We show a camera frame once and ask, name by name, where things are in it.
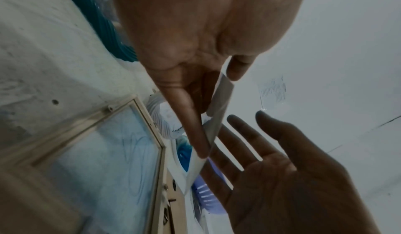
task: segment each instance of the wall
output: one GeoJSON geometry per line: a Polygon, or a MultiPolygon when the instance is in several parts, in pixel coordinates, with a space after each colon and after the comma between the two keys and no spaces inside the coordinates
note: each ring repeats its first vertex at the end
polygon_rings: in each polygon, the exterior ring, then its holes
{"type": "MultiPolygon", "coordinates": [[[[257,83],[283,76],[286,99],[266,112],[349,169],[383,233],[395,233],[401,215],[400,121],[379,127],[401,115],[400,4],[304,0],[283,39],[236,83],[227,111],[257,127],[257,83]]],[[[221,222],[216,217],[216,233],[230,233],[221,222]]]]}

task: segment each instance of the skin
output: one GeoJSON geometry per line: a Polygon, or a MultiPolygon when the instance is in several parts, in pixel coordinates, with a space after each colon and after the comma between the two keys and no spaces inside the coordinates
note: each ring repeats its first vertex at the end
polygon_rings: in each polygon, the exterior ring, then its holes
{"type": "Polygon", "coordinates": [[[262,158],[223,127],[218,137],[244,170],[215,147],[211,159],[233,189],[209,162],[201,172],[226,209],[234,233],[380,233],[345,168],[294,125],[256,114],[259,127],[279,142],[287,157],[237,116],[227,121],[262,158]]]}
{"type": "Polygon", "coordinates": [[[302,0],[113,0],[139,61],[202,158],[210,145],[200,113],[224,61],[240,79],[292,24],[302,0]]]}

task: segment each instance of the sticker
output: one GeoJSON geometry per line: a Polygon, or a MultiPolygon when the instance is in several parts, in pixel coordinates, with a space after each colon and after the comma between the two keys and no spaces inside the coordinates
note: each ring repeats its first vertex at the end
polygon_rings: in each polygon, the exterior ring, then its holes
{"type": "Polygon", "coordinates": [[[283,76],[272,79],[268,83],[258,84],[262,109],[274,109],[279,103],[284,102],[286,87],[283,76]]]}

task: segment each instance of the wooden frame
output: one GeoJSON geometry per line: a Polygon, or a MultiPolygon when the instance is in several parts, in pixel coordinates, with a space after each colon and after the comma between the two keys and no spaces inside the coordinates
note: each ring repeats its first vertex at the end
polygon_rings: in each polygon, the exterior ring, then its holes
{"type": "Polygon", "coordinates": [[[136,96],[88,112],[0,151],[0,232],[79,233],[83,225],[80,213],[59,199],[58,192],[40,170],[64,153],[67,146],[75,144],[128,106],[135,106],[142,115],[161,151],[146,232],[162,233],[163,209],[168,203],[163,189],[165,145],[152,118],[136,96]]]}

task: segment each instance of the glass panel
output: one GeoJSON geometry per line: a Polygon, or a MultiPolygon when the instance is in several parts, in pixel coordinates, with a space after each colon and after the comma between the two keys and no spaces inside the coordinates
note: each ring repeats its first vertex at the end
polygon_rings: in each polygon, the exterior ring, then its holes
{"type": "Polygon", "coordinates": [[[142,115],[130,106],[69,147],[45,174],[99,233],[143,233],[159,154],[142,115]]]}

